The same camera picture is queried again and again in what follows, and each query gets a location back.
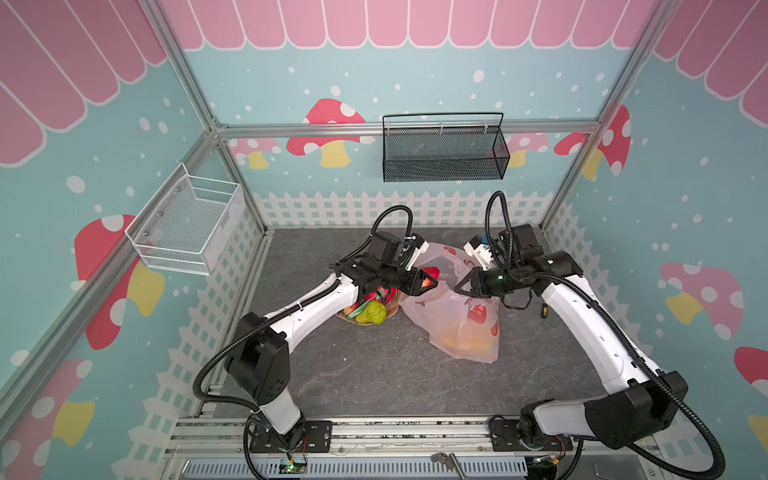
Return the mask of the green custard apple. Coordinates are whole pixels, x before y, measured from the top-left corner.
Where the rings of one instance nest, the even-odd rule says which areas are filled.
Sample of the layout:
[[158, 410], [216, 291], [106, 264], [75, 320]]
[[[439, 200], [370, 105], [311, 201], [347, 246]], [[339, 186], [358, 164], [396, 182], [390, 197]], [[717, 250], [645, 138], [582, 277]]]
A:
[[376, 301], [370, 301], [354, 320], [358, 324], [380, 325], [386, 320], [387, 315], [386, 306]]

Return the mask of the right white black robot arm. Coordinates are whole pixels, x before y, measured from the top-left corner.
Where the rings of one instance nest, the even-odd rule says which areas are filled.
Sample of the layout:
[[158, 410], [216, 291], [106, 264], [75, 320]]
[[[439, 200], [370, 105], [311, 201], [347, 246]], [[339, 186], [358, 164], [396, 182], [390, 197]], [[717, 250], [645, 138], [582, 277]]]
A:
[[[464, 246], [476, 267], [454, 290], [473, 299], [496, 299], [522, 289], [541, 298], [544, 307], [566, 324], [597, 371], [605, 391], [587, 400], [541, 400], [523, 407], [516, 420], [501, 416], [489, 422], [501, 441], [542, 451], [552, 441], [575, 441], [574, 457], [563, 473], [568, 478], [587, 441], [613, 450], [628, 448], [662, 470], [686, 479], [718, 479], [725, 471], [724, 451], [701, 418], [685, 403], [688, 385], [676, 371], [665, 371], [646, 356], [604, 308], [583, 270], [565, 251], [544, 252], [531, 226], [511, 223], [507, 200], [496, 191], [486, 204], [484, 219], [501, 206], [504, 228], [482, 235]], [[640, 440], [668, 428], [682, 414], [703, 438], [712, 461], [703, 470], [673, 465], [640, 446]]]

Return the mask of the pink printed plastic bag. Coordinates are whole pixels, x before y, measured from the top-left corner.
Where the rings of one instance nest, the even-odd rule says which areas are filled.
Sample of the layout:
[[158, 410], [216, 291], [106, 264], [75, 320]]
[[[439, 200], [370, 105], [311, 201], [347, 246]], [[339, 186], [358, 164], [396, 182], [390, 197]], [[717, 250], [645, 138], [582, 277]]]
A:
[[454, 291], [476, 261], [457, 247], [431, 243], [414, 266], [437, 267], [438, 287], [421, 296], [402, 295], [399, 305], [403, 313], [428, 334], [432, 345], [451, 357], [495, 362], [499, 355], [499, 302]]

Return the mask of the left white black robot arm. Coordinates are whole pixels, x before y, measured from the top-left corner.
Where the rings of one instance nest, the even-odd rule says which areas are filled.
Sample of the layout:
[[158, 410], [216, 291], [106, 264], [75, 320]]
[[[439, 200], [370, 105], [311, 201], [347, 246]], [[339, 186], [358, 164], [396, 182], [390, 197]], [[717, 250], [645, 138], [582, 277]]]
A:
[[[335, 314], [368, 306], [386, 290], [420, 296], [437, 287], [435, 276], [414, 265], [428, 244], [413, 232], [413, 220], [405, 205], [387, 208], [365, 241], [333, 263], [331, 274], [318, 287], [264, 317], [243, 316], [234, 339], [197, 373], [194, 396], [204, 403], [247, 408], [282, 449], [295, 450], [307, 436], [306, 417], [288, 390], [290, 355], [296, 346]], [[205, 392], [203, 382], [218, 365], [247, 392], [246, 398]]]

